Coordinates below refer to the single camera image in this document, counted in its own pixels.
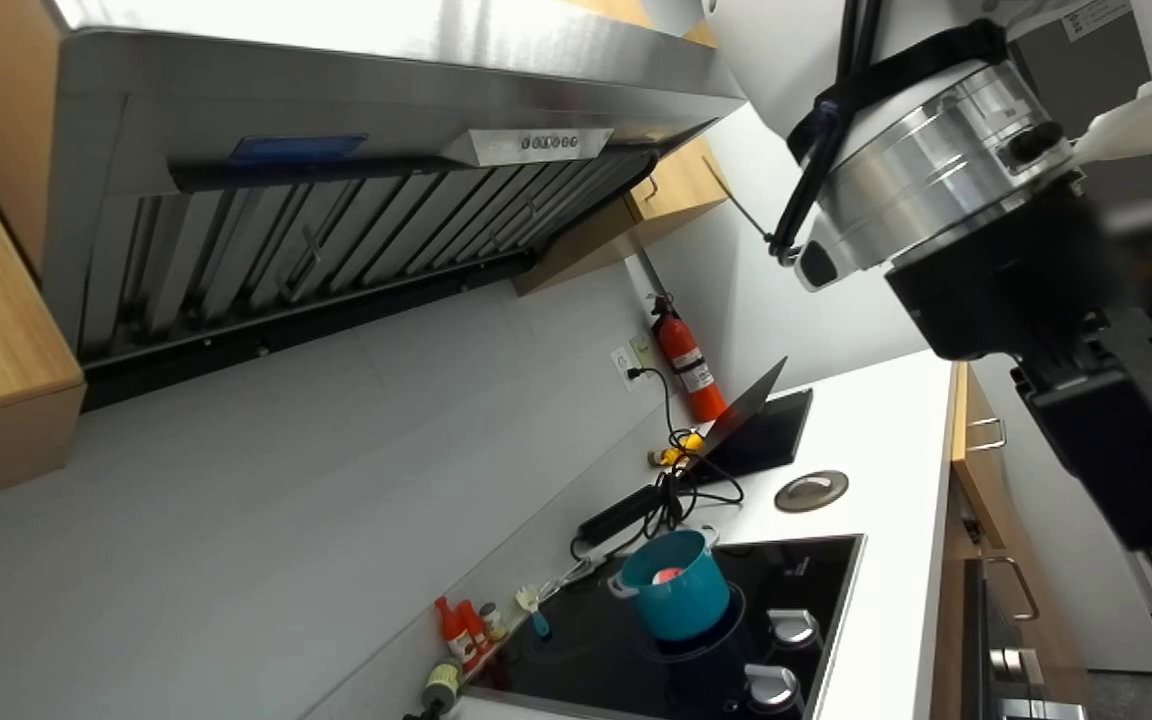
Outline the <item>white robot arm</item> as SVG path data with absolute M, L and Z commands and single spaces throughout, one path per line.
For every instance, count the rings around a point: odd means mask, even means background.
M 768 252 L 814 288 L 878 266 L 949 360 L 1079 360 L 1128 285 L 1084 175 L 1152 155 L 1152 83 L 1073 132 L 1018 54 L 1079 2 L 768 0 L 747 62 L 797 163 Z

